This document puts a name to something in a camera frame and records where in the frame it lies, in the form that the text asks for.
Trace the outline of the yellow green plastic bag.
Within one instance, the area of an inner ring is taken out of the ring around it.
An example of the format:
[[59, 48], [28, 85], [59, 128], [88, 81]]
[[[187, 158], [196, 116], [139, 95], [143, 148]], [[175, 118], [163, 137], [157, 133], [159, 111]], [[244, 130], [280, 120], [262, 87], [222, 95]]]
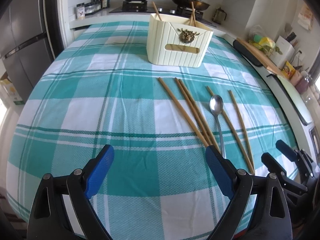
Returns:
[[266, 35], [260, 25], [255, 25], [250, 29], [248, 34], [248, 42], [259, 51], [262, 51], [268, 57], [271, 55], [283, 54], [274, 40]]

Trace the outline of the cream ribbed utensil holder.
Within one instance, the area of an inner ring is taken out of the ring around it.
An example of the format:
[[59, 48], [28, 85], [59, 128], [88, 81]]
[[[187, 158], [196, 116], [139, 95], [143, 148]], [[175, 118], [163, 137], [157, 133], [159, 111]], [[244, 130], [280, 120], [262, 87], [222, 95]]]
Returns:
[[206, 25], [174, 15], [150, 15], [146, 53], [160, 66], [198, 68], [213, 36]]

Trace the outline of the cardboard box on floor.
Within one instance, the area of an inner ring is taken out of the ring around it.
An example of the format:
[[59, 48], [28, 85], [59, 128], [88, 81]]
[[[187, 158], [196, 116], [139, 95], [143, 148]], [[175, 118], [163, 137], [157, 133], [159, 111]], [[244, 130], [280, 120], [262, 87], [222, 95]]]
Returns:
[[13, 101], [15, 105], [24, 105], [24, 101], [19, 96], [16, 88], [14, 87], [13, 83], [9, 79], [1, 80], [1, 86], [4, 88], [6, 93], [8, 94], [9, 98]]

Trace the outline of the black rolled mat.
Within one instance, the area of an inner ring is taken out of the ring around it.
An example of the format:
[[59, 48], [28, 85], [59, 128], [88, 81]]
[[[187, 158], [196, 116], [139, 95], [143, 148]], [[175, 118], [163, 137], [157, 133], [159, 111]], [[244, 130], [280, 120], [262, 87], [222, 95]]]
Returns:
[[262, 67], [263, 64], [239, 41], [233, 41], [233, 47], [237, 50], [242, 56], [244, 56], [251, 64], [256, 67]]

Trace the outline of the wooden cutting board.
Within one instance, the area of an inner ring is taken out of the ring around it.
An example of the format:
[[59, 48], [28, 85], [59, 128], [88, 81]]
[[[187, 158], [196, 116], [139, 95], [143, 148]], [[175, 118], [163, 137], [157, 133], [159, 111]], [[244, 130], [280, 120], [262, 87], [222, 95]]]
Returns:
[[282, 76], [283, 78], [286, 78], [284, 74], [281, 72], [281, 70], [260, 50], [249, 44], [248, 42], [236, 38], [240, 44], [242, 44], [254, 57], [257, 58], [257, 60], [269, 71], [271, 71], [273, 74], [277, 74], [279, 76]]

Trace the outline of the spice jar rack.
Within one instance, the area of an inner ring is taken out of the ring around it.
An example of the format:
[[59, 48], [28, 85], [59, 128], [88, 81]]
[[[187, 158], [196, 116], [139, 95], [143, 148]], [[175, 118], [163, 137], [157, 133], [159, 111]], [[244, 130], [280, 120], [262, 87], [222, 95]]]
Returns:
[[102, 9], [101, 2], [79, 3], [76, 5], [76, 19], [83, 20], [86, 16], [90, 16]]

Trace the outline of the teal white checkered tablecloth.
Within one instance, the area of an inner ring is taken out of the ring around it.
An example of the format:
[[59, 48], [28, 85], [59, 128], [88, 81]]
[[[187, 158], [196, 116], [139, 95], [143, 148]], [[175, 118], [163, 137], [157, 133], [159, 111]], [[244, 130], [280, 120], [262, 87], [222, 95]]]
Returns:
[[295, 136], [279, 103], [252, 66], [224, 39], [213, 36], [199, 68], [148, 61], [146, 22], [95, 24], [44, 73], [18, 120], [7, 165], [7, 196], [28, 220], [42, 176], [70, 174], [114, 147], [113, 164], [95, 212], [114, 239], [204, 239], [225, 208], [207, 166], [205, 149], [171, 98], [182, 106], [181, 79], [205, 117], [206, 86], [220, 95], [238, 134], [245, 129], [255, 173], [268, 171], [270, 153], [290, 178], [296, 166], [277, 149]]

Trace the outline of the metal spoon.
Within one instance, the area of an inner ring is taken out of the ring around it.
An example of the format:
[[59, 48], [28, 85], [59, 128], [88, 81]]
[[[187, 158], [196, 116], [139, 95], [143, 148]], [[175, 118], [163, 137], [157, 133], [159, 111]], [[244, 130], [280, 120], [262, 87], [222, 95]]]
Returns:
[[219, 131], [219, 138], [220, 138], [221, 155], [223, 158], [225, 158], [226, 157], [225, 145], [224, 145], [221, 125], [219, 122], [219, 115], [222, 113], [222, 110], [223, 110], [223, 100], [222, 100], [221, 96], [213, 95], [210, 99], [210, 102], [209, 102], [209, 108], [210, 108], [210, 111], [211, 111], [212, 115], [214, 116], [215, 121], [217, 123], [217, 128]]

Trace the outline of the pink cup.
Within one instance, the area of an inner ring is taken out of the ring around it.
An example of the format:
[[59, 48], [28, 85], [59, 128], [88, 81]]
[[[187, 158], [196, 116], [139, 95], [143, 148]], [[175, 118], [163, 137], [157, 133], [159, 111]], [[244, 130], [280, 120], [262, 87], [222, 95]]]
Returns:
[[293, 76], [290, 79], [291, 84], [293, 86], [296, 86], [297, 83], [299, 83], [299, 81], [301, 80], [302, 77], [303, 77], [302, 74], [298, 70], [295, 71], [295, 73], [293, 74]]

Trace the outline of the purple bottle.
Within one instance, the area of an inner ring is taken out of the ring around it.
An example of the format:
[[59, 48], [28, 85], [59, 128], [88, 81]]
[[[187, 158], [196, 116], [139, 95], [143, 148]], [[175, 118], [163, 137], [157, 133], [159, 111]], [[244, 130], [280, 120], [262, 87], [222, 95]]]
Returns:
[[308, 86], [309, 86], [309, 81], [310, 81], [310, 76], [305, 76], [302, 77], [298, 83], [295, 85], [296, 90], [298, 91], [299, 94], [303, 94], [307, 91]]

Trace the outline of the white knife block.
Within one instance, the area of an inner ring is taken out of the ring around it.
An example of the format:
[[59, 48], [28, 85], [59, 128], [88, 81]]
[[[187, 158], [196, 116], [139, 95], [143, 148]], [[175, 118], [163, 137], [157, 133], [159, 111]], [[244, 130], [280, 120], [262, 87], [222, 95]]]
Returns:
[[289, 61], [292, 58], [294, 52], [295, 52], [295, 49], [292, 46], [292, 44], [282, 36], [279, 36], [276, 41], [275, 49], [270, 55], [270, 60], [279, 69], [282, 69], [286, 61]]

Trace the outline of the grey double-door refrigerator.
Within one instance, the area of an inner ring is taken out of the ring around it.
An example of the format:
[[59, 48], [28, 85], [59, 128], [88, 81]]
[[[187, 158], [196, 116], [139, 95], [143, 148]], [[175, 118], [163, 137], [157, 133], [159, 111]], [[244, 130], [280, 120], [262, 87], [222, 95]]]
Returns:
[[1, 59], [26, 102], [54, 61], [43, 0], [12, 0], [1, 16]]

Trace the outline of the black gas stove top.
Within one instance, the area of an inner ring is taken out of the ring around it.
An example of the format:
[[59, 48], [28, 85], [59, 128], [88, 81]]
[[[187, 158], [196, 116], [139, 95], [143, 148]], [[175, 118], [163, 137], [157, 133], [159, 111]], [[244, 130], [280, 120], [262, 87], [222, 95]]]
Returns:
[[[174, 16], [180, 16], [184, 18], [190, 18], [192, 15], [192, 10], [183, 8], [183, 7], [177, 7], [175, 9], [168, 9], [168, 8], [157, 8], [158, 12], [160, 14], [167, 14], [167, 15], [174, 15]], [[151, 14], [155, 13], [155, 9], [153, 6], [149, 7], [148, 2], [126, 2], [124, 1], [121, 7], [118, 7], [114, 10], [111, 10], [110, 13], [146, 13], [146, 14]], [[198, 22], [201, 22], [203, 24], [212, 26], [214, 28], [217, 27], [216, 24], [205, 20], [203, 18], [203, 12], [200, 11], [195, 11], [195, 18]]]

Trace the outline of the dark wok glass lid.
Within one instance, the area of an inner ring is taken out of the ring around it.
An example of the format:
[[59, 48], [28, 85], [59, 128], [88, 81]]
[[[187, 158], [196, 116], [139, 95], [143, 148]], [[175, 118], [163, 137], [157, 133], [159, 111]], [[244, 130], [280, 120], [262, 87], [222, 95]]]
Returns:
[[202, 0], [172, 0], [178, 7], [194, 8], [197, 11], [205, 11], [209, 8], [209, 4]]

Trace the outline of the dark glass french press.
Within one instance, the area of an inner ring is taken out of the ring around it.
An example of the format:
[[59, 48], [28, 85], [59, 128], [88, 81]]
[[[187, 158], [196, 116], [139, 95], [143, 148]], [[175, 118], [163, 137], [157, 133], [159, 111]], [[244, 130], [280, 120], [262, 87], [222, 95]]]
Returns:
[[217, 24], [222, 24], [227, 18], [227, 13], [221, 8], [217, 8], [213, 15], [213, 22]]

